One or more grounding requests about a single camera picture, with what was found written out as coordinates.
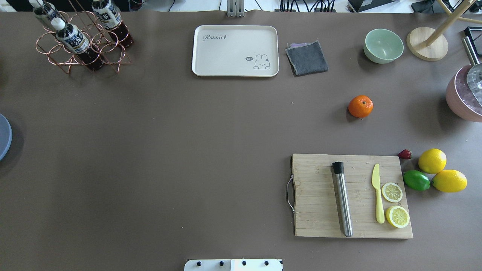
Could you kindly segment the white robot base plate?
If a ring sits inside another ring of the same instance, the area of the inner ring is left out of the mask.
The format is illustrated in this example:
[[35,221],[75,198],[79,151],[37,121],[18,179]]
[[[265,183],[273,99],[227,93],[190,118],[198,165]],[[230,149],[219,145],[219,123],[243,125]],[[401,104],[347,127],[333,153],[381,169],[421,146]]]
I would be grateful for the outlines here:
[[282,271],[281,259],[192,259],[184,271]]

